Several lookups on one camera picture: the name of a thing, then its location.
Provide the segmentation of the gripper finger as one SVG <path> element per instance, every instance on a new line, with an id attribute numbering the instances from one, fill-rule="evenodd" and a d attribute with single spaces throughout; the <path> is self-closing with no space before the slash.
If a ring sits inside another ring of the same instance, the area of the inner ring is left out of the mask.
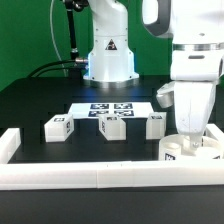
<path id="1" fill-rule="evenodd" d="M 190 147 L 197 149 L 202 146 L 202 136 L 199 134 L 192 134 L 190 136 Z"/>

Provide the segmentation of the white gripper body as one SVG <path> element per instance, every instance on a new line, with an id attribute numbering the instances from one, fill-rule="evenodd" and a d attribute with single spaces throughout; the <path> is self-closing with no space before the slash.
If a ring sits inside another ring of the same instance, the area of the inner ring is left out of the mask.
<path id="1" fill-rule="evenodd" d="M 162 108 L 175 107 L 179 134 L 202 136 L 210 118 L 216 85 L 224 73 L 224 43 L 174 44 L 171 82 L 157 91 Z"/>

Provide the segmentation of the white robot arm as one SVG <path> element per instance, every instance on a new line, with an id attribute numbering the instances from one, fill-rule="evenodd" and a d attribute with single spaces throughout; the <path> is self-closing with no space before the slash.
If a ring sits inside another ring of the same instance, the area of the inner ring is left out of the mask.
<path id="1" fill-rule="evenodd" d="M 117 0 L 87 1 L 94 46 L 84 79 L 102 87 L 136 80 L 127 9 Z M 171 82 L 157 99 L 175 107 L 177 132 L 199 147 L 224 75 L 224 0 L 142 0 L 142 21 L 151 35 L 172 40 Z"/>

